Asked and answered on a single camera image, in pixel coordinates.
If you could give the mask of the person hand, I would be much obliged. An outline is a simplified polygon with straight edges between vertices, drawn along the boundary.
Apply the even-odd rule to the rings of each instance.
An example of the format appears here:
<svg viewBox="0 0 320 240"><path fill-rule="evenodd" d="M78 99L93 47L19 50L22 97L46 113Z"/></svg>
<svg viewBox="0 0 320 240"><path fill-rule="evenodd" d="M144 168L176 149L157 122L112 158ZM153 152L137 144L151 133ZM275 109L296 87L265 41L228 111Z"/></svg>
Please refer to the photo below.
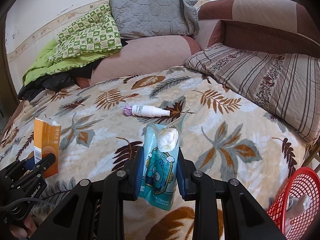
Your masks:
<svg viewBox="0 0 320 240"><path fill-rule="evenodd" d="M9 226L10 232L16 238L28 238L33 235L36 231L37 227L31 215L24 220L23 226L18 227L16 225Z"/></svg>

